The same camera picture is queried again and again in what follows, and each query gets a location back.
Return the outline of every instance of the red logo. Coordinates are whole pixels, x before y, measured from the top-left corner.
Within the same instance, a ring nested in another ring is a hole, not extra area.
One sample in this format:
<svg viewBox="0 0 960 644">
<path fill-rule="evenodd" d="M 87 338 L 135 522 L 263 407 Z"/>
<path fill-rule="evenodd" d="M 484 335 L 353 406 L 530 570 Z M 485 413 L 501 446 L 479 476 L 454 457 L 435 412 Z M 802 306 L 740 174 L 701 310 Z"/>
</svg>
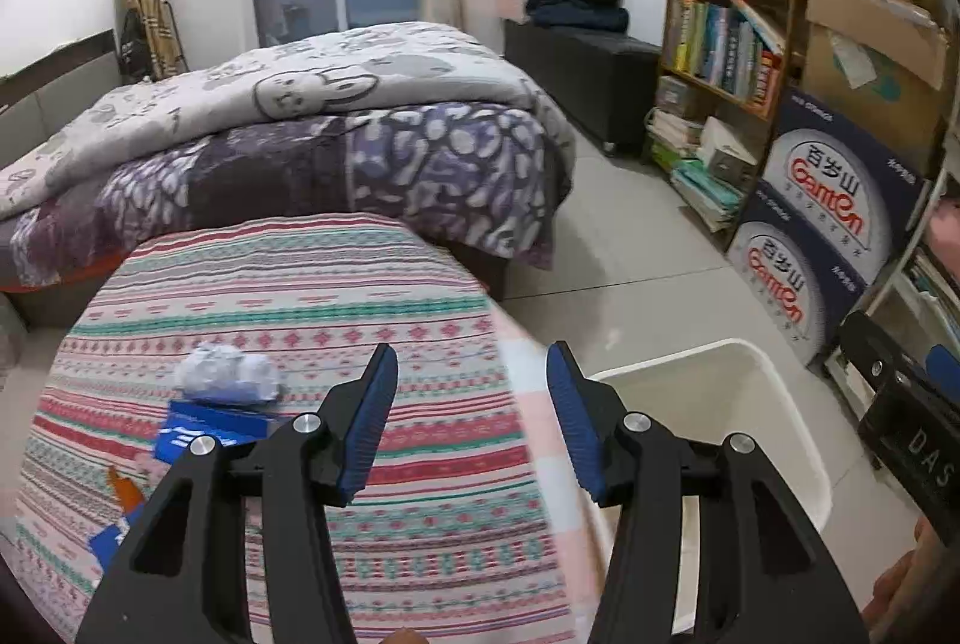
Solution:
<svg viewBox="0 0 960 644">
<path fill-rule="evenodd" d="M 790 163 L 791 179 L 800 184 L 819 205 L 843 222 L 853 235 L 859 236 L 863 229 L 863 218 L 854 212 L 856 199 L 846 192 L 830 189 L 823 181 L 816 179 L 809 168 L 809 163 L 803 157 L 797 157 Z"/>
<path fill-rule="evenodd" d="M 803 321 L 803 309 L 797 305 L 797 291 L 779 280 L 776 273 L 771 272 L 763 262 L 763 253 L 755 246 L 748 252 L 748 260 L 752 270 L 760 277 L 768 293 L 781 304 L 787 318 L 794 324 Z"/>
</svg>

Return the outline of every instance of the black storage ottoman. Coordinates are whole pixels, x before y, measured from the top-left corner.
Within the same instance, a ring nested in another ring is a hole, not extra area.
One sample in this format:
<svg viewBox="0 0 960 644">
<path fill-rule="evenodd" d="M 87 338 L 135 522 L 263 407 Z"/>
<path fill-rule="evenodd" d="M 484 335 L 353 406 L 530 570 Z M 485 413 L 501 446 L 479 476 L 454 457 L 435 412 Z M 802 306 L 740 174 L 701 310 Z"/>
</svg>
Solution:
<svg viewBox="0 0 960 644">
<path fill-rule="evenodd" d="M 612 152 L 640 147 L 661 50 L 619 32 L 505 23 L 508 62 L 527 72 L 582 130 Z"/>
</svg>

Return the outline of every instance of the headboard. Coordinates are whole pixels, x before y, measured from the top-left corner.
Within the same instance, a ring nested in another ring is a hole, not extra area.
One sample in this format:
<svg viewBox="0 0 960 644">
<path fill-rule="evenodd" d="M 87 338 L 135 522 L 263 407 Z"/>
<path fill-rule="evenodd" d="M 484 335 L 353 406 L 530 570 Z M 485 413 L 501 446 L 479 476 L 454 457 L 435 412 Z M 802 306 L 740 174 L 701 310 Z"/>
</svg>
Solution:
<svg viewBox="0 0 960 644">
<path fill-rule="evenodd" d="M 0 168 L 35 149 L 119 85 L 109 29 L 0 79 Z"/>
</svg>

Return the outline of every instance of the bed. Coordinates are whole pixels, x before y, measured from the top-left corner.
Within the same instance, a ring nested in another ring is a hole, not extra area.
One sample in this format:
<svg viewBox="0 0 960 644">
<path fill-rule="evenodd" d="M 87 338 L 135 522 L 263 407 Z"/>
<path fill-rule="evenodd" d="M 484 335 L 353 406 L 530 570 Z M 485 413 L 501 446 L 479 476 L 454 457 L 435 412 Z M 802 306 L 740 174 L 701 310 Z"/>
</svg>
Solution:
<svg viewBox="0 0 960 644">
<path fill-rule="evenodd" d="M 99 278 L 78 308 L 140 243 L 274 215 L 376 213 L 452 246 L 472 270 L 515 258 L 549 267 L 571 184 L 572 133 L 557 106 L 444 25 L 258 49 L 118 87 L 68 122 L 42 121 L 40 104 L 38 143 L 21 122 L 28 102 L 2 114 L 32 134 L 4 147 L 22 155 L 0 171 L 0 291 Z"/>
<path fill-rule="evenodd" d="M 400 385 L 371 483 L 328 515 L 361 641 L 403 626 L 458 644 L 587 640 L 602 568 L 544 349 L 400 222 L 326 215 L 146 243 L 64 339 L 4 557 L 66 641 L 101 573 L 85 539 L 120 511 L 106 466 L 142 489 L 157 482 L 150 447 L 174 395 L 171 370 L 201 341 L 268 353 L 285 371 L 281 416 L 315 408 L 377 342 L 397 351 Z M 266 641 L 257 518 L 251 510 L 248 597 L 253 637 Z"/>
</svg>

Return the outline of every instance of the orange object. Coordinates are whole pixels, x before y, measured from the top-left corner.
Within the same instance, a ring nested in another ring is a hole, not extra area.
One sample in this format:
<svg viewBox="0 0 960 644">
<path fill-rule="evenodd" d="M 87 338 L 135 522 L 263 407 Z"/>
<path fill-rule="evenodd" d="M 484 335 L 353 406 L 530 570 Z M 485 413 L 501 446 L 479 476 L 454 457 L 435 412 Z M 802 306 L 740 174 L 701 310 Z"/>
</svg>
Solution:
<svg viewBox="0 0 960 644">
<path fill-rule="evenodd" d="M 143 493 L 137 488 L 136 484 L 130 479 L 124 479 L 117 473 L 117 469 L 112 465 L 107 467 L 107 478 L 113 486 L 117 500 L 120 501 L 120 508 L 123 508 L 124 516 L 131 513 L 138 505 L 144 502 Z"/>
</svg>

